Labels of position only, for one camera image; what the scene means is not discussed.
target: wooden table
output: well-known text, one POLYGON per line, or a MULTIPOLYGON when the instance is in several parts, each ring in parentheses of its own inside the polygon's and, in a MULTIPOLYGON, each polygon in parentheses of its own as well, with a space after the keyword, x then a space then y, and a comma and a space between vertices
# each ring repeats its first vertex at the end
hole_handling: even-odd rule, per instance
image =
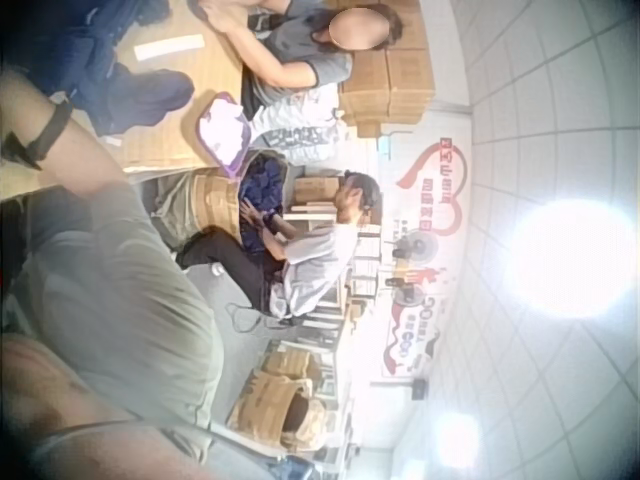
MULTIPOLYGON (((164 22, 141 27, 133 25, 118 45, 118 61, 133 73, 166 68, 189 75, 195 87, 193 98, 181 110, 167 114, 154 127, 133 127, 123 135, 115 136, 122 143, 113 146, 101 138, 113 157, 126 172, 199 168, 207 165, 210 157, 196 139, 196 120, 207 103, 218 92, 229 92, 240 100, 242 63, 223 37, 197 19, 185 0, 170 0, 172 15, 164 22), (137 45, 200 34, 205 47, 162 55, 138 61, 134 53, 137 45)), ((238 11, 246 19, 246 11, 238 11)), ((73 118, 90 131, 87 115, 75 111, 73 118)), ((0 200, 52 185, 43 174, 5 162, 0 167, 0 200)))

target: man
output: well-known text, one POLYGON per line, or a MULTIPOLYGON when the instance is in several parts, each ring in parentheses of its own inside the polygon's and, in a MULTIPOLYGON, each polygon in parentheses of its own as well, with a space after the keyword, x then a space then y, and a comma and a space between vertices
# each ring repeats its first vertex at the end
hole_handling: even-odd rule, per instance
POLYGON ((265 218, 253 205, 241 206, 242 217, 260 233, 267 249, 257 260, 229 234, 212 230, 197 235, 180 252, 182 268, 219 262, 256 310, 276 318, 312 311, 351 260, 358 241, 357 225, 380 199, 376 181, 347 172, 335 197, 336 222, 300 233, 279 215, 265 218), (281 243, 266 224, 286 239, 281 243))
MULTIPOLYGON (((0 76, 0 110, 3 139, 49 137, 49 148, 35 143, 43 160, 26 156, 64 187, 26 206, 28 257, 2 305, 3 436, 30 451, 100 422, 207 428, 218 329, 122 170, 79 125, 62 129, 62 109, 11 72, 0 76)), ((210 479, 197 463, 209 445, 188 428, 111 429, 60 443, 38 467, 67 479, 210 479)))

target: white sleeve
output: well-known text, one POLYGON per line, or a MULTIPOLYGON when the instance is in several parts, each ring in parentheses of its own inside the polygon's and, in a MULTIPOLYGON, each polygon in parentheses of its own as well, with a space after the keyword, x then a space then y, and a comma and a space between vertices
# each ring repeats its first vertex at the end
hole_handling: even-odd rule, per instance
POLYGON ((284 247, 284 255, 291 265, 318 258, 332 251, 333 232, 326 234, 305 234, 295 238, 284 247))

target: stacked cardboard boxes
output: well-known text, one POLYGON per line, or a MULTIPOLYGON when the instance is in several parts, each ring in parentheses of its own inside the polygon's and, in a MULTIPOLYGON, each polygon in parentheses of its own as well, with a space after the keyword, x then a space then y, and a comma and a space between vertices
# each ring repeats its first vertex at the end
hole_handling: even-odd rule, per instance
POLYGON ((402 39, 381 51, 356 52, 353 74, 341 85, 345 121, 358 136, 379 136, 381 124, 415 125, 435 95, 420 0, 338 0, 342 8, 371 3, 393 7, 404 23, 402 39))

